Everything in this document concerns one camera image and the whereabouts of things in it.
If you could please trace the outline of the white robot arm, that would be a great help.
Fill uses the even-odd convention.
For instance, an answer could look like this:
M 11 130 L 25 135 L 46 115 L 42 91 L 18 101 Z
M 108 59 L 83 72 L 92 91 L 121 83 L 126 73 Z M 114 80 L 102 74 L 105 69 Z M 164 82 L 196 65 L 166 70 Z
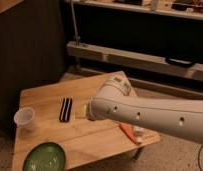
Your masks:
M 109 77 L 86 105 L 88 120 L 111 119 L 203 145 L 203 100 L 130 96 L 124 76 Z

